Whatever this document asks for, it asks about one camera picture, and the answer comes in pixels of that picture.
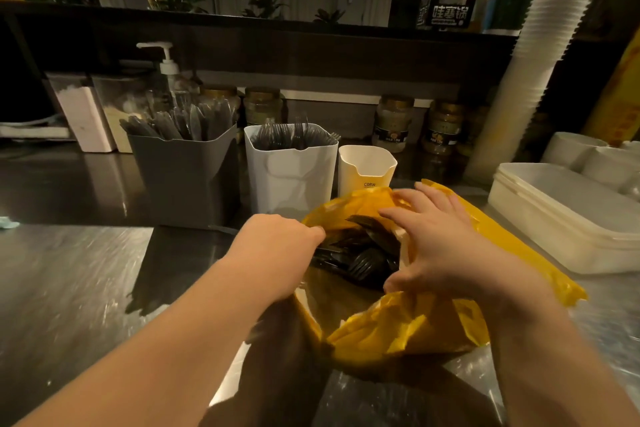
metal countertop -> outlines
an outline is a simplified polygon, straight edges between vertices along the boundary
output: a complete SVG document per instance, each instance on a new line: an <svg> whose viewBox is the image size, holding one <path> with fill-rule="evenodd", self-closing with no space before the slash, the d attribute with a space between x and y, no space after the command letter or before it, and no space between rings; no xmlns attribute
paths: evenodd
<svg viewBox="0 0 640 427"><path fill-rule="evenodd" d="M482 190L456 190L486 202ZM82 154L71 144L0 149L2 215L23 225L0 231L0 426L137 332L231 241L216 232L148 228L133 157ZM572 277L591 296L572 311L575 322L640 407L640 274ZM201 425L503 422L489 348L345 371L314 347L285 301L256 324Z"/></svg>

plastic bag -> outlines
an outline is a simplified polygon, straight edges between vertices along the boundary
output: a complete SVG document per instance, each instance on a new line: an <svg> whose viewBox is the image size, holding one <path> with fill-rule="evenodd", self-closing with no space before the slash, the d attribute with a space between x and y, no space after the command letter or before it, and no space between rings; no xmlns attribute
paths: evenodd
<svg viewBox="0 0 640 427"><path fill-rule="evenodd" d="M432 181L422 182L445 194L453 193ZM582 287L547 259L478 208L464 199L461 201L476 230L539 270L565 306L587 298ZM374 216L401 240L402 267L409 264L408 236L391 220L378 215L378 209L393 206L410 208L404 201L394 200L388 187L364 189L320 206L303 223L309 227L322 226L330 232L355 226L345 221L353 214ZM334 357L339 360L368 362L388 355L455 353L489 342L483 315L471 300L443 298L432 293L384 295L315 268L308 269L295 297L317 340L331 345Z"/></svg>

